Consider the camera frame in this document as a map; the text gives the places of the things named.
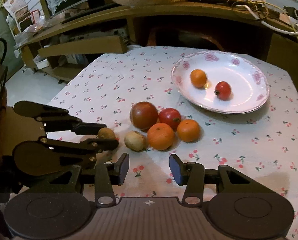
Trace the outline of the brown kiwi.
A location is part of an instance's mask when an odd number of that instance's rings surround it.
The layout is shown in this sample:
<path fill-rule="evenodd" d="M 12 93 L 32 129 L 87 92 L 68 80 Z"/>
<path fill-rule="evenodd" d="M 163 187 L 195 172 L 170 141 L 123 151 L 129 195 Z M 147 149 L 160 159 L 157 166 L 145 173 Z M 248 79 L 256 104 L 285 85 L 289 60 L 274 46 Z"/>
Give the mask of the brown kiwi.
<path fill-rule="evenodd" d="M 124 137 L 124 142 L 127 148 L 133 151 L 142 151 L 146 148 L 146 137 L 137 131 L 129 131 Z"/>
<path fill-rule="evenodd" d="M 104 127 L 98 131 L 97 139 L 99 139 L 99 140 L 115 140 L 116 135 L 112 129 Z"/>

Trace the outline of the orange tangerine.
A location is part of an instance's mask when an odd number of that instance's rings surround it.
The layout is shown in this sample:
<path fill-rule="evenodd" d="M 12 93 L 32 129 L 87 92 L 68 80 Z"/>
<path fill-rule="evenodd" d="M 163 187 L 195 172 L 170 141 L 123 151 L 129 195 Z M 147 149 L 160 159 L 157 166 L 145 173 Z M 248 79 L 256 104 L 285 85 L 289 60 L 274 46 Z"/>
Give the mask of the orange tangerine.
<path fill-rule="evenodd" d="M 177 127 L 177 134 L 181 141 L 193 142 L 200 136 L 200 126 L 192 119 L 183 120 Z"/>
<path fill-rule="evenodd" d="M 190 80 L 196 88 L 203 88 L 206 85 L 208 78 L 204 71 L 195 69 L 190 73 Z"/>
<path fill-rule="evenodd" d="M 148 130 L 147 140 L 152 148 L 163 151 L 173 144 L 174 131 L 168 124 L 159 122 Z"/>

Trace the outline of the red tomato back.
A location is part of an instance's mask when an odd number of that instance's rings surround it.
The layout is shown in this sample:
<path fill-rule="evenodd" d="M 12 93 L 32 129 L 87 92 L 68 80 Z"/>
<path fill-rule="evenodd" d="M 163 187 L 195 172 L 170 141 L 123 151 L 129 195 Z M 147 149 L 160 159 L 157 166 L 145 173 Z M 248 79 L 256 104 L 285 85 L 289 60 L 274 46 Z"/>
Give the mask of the red tomato back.
<path fill-rule="evenodd" d="M 175 131 L 182 121 L 182 116 L 174 108 L 165 108 L 159 113 L 159 121 L 169 125 Z"/>

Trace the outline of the large dark red tomato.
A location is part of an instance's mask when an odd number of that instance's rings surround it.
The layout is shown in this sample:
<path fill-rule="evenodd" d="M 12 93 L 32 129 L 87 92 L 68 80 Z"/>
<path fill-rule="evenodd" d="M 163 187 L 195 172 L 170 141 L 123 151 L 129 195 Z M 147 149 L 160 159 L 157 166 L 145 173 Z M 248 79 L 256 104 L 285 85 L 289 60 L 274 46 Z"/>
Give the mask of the large dark red tomato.
<path fill-rule="evenodd" d="M 131 108 L 129 118 L 134 127 L 140 130 L 148 130 L 157 123 L 158 111 L 152 103 L 142 101 Z"/>

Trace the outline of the small red tomato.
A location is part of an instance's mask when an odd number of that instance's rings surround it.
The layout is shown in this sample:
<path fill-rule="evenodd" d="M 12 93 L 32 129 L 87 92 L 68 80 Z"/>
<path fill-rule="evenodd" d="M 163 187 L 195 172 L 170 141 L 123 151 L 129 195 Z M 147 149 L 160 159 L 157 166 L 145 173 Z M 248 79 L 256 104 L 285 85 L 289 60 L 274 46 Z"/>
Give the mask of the small red tomato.
<path fill-rule="evenodd" d="M 216 97 L 220 100 L 230 100 L 232 93 L 231 86 L 227 82 L 221 81 L 216 84 L 214 93 L 216 94 Z"/>

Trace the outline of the orange tangerine front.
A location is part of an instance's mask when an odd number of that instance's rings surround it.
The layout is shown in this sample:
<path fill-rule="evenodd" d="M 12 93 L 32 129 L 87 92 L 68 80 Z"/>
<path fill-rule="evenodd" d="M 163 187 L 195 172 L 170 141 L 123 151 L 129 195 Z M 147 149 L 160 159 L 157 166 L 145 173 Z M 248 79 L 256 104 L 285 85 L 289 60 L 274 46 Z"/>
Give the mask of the orange tangerine front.
<path fill-rule="evenodd" d="M 206 85 L 208 78 L 204 71 L 195 69 L 190 73 L 190 80 L 196 88 L 203 88 Z"/>

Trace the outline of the cherry print tablecloth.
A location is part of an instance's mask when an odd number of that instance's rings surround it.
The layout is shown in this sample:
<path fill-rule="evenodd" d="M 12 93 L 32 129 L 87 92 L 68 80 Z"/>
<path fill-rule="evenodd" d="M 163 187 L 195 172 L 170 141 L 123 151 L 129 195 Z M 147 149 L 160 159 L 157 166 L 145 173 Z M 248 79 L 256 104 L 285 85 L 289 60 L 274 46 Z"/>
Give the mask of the cherry print tablecloth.
<path fill-rule="evenodd" d="M 291 202 L 289 239 L 298 239 L 298 93 L 271 64 L 224 52 L 142 47 L 105 54 L 50 105 L 104 123 L 120 143 L 101 155 L 129 154 L 116 200 L 181 197 L 169 156 L 215 169 L 229 165 Z"/>

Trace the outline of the white floral plate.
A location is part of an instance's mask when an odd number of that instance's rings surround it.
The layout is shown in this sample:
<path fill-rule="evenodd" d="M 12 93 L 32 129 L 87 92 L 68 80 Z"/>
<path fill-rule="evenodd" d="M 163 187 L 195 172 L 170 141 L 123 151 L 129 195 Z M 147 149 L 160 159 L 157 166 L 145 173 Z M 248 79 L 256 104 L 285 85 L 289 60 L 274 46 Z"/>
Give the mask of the white floral plate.
<path fill-rule="evenodd" d="M 191 103 L 216 113 L 245 114 L 260 109 L 270 87 L 249 60 L 221 51 L 184 56 L 171 70 L 178 92 Z"/>

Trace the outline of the wooden tv cabinet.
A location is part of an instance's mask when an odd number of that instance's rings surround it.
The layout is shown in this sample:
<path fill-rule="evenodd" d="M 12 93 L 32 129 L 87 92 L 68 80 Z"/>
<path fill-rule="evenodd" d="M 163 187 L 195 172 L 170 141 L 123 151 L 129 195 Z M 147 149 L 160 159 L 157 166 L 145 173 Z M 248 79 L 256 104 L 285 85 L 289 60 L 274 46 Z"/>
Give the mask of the wooden tv cabinet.
<path fill-rule="evenodd" d="M 247 54 L 286 70 L 298 89 L 298 35 L 276 11 L 258 3 L 183 1 L 84 12 L 38 31 L 20 45 L 20 52 L 27 67 L 35 69 L 34 58 L 43 55 L 51 76 L 70 81 L 77 68 L 60 63 L 66 55 L 85 54 L 93 60 L 104 53 L 125 53 L 129 44 Z"/>

